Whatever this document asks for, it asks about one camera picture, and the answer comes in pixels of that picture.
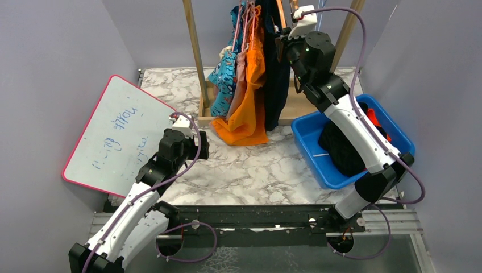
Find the lavender wall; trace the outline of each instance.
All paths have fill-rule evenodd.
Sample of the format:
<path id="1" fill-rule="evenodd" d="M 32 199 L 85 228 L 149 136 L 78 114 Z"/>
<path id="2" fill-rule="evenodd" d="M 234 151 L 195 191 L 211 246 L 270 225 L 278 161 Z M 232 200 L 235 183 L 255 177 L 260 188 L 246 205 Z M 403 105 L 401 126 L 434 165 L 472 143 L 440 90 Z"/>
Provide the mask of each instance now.
<path id="1" fill-rule="evenodd" d="M 396 4 L 400 0 L 367 0 L 361 12 L 368 28 L 368 53 L 378 41 Z M 182 1 L 102 0 L 119 30 L 136 65 L 148 67 L 193 67 L 194 58 Z M 300 5 L 314 5 L 317 0 L 299 0 Z M 204 66 L 219 62 L 219 52 L 227 45 L 232 24 L 229 11 L 237 0 L 192 0 L 201 56 Z M 289 1 L 283 0 L 289 11 Z M 327 6 L 350 6 L 351 0 L 328 0 Z M 343 26 L 346 13 L 323 15 L 321 31 L 333 42 Z M 341 66 L 356 64 L 362 32 L 355 27 L 340 60 Z"/>
<path id="2" fill-rule="evenodd" d="M 362 70 L 412 138 L 427 197 L 416 205 L 438 273 L 480 272 L 481 1 L 403 0 Z M 419 187 L 406 177 L 406 198 Z"/>
<path id="3" fill-rule="evenodd" d="M 111 74 L 136 66 L 103 4 L 0 4 L 0 272 L 70 272 L 106 196 L 60 173 Z"/>

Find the white marble surface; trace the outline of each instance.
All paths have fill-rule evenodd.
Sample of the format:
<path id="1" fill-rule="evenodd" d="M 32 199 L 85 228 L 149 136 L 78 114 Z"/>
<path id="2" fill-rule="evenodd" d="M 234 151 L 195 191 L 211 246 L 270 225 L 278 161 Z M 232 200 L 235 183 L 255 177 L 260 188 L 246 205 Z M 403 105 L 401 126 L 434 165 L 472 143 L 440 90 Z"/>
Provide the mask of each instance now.
<path id="1" fill-rule="evenodd" d="M 205 75 L 212 69 L 206 69 Z M 340 69 L 348 85 L 353 69 Z M 200 86 L 194 68 L 147 69 L 142 89 L 178 111 L 197 117 Z M 361 93 L 357 83 L 355 91 Z M 290 127 L 269 132 L 269 143 L 228 146 L 208 128 L 209 160 L 199 160 L 163 195 L 173 205 L 333 204 L 352 186 L 322 189 L 294 144 Z M 387 196 L 394 197 L 396 191 Z"/>

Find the hanging clothes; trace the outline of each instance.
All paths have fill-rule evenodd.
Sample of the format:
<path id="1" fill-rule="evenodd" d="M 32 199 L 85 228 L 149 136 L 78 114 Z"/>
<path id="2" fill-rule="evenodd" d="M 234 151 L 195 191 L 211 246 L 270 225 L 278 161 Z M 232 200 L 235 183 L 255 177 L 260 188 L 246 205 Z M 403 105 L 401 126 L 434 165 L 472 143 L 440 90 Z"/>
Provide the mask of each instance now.
<path id="1" fill-rule="evenodd" d="M 264 127 L 272 131 L 278 126 L 281 111 L 286 105 L 290 81 L 290 65 L 286 56 L 278 62 L 275 39 L 280 36 L 275 31 L 281 31 L 280 13 L 276 1 L 256 0 L 256 5 L 261 5 L 261 18 L 264 22 L 264 66 L 266 67 L 266 83 L 263 86 L 264 93 Z"/>
<path id="2" fill-rule="evenodd" d="M 265 82 L 261 6 L 251 12 L 254 15 L 246 52 L 246 93 L 228 121 L 217 118 L 211 123 L 218 136 L 229 145 L 250 146 L 269 141 L 264 130 L 263 93 L 258 91 Z"/>
<path id="3" fill-rule="evenodd" d="M 233 21 L 233 35 L 231 37 L 230 43 L 232 44 L 231 50 L 227 50 L 222 57 L 222 60 L 214 68 L 213 72 L 207 77 L 213 85 L 219 88 L 213 105 L 211 106 L 211 116 L 213 117 L 225 117 L 229 111 L 231 105 L 232 97 L 234 95 L 234 90 L 236 89 L 236 73 L 235 73 L 235 63 L 236 63 L 236 53 L 239 51 L 239 43 L 242 43 L 243 32 L 241 25 L 241 14 L 244 10 L 244 1 L 240 1 L 240 5 L 235 7 L 231 11 L 231 19 Z"/>
<path id="4" fill-rule="evenodd" d="M 229 120 L 234 112 L 239 108 L 241 102 L 243 102 L 244 94 L 246 93 L 247 85 L 246 85 L 246 34 L 249 32 L 247 30 L 248 24 L 252 21 L 252 17 L 250 15 L 251 9 L 254 9 L 254 3 L 249 3 L 246 6 L 246 11 L 244 12 L 244 33 L 243 33 L 243 41 L 241 43 L 241 51 L 236 56 L 236 89 L 234 92 L 234 96 L 231 101 L 231 106 L 229 107 L 229 111 L 226 115 L 226 119 Z"/>

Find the screw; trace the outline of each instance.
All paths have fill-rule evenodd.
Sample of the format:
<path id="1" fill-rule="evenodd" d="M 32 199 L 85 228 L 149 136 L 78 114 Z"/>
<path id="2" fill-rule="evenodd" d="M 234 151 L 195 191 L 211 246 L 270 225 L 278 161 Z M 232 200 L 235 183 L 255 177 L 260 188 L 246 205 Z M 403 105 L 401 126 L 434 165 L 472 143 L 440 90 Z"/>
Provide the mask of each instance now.
<path id="1" fill-rule="evenodd" d="M 194 229 L 199 228 L 199 221 L 193 220 L 191 223 L 194 223 L 194 224 L 191 225 Z"/>
<path id="2" fill-rule="evenodd" d="M 359 225 L 359 226 L 365 226 L 365 219 L 363 218 L 358 218 L 356 219 L 356 223 Z"/>
<path id="3" fill-rule="evenodd" d="M 308 223 L 310 223 L 311 228 L 314 228 L 316 225 L 316 219 L 310 218 L 310 220 L 308 220 Z"/>

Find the clothes rack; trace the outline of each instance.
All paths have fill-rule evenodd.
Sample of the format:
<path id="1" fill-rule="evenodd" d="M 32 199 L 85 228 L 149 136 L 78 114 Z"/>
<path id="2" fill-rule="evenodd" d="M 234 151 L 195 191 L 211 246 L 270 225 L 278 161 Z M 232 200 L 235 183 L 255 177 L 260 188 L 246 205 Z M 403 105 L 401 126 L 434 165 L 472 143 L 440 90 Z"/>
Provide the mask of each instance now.
<path id="1" fill-rule="evenodd" d="M 197 31 L 196 31 L 196 22 L 194 20 L 194 11 L 191 0 L 182 0 L 184 4 L 184 11 L 186 14 L 186 22 L 188 24 L 189 29 L 189 37 L 191 39 L 191 45 L 193 48 L 194 54 L 194 61 L 196 62 L 196 70 L 198 74 L 198 79 L 201 87 L 201 97 L 200 97 L 200 105 L 199 105 L 199 125 L 200 126 L 207 126 L 209 122 L 211 122 L 214 117 L 211 117 L 210 106 L 214 102 L 214 93 L 213 93 L 213 84 L 206 80 L 204 76 L 204 69 L 202 66 L 201 60 L 201 51 L 199 49 L 199 41 L 197 39 Z M 282 8 L 281 0 L 277 0 L 277 4 L 280 10 L 280 17 L 284 18 L 284 11 Z M 365 0 L 352 0 L 351 8 L 360 12 L 365 4 Z M 340 35 L 338 36 L 338 40 L 336 41 L 336 54 L 333 59 L 333 64 L 331 70 L 334 71 L 338 65 L 340 57 L 345 49 L 345 46 L 348 42 L 348 39 L 353 32 L 354 26 L 356 24 L 356 18 L 352 14 L 348 14 L 345 18 L 343 23 L 342 30 Z M 294 89 L 293 80 L 290 82 L 289 92 L 288 92 L 288 99 L 286 102 L 286 106 L 284 107 L 280 120 L 279 126 L 289 126 L 291 122 L 303 115 L 307 115 L 309 113 L 317 111 L 316 107 L 314 107 L 303 95 L 296 94 Z"/>

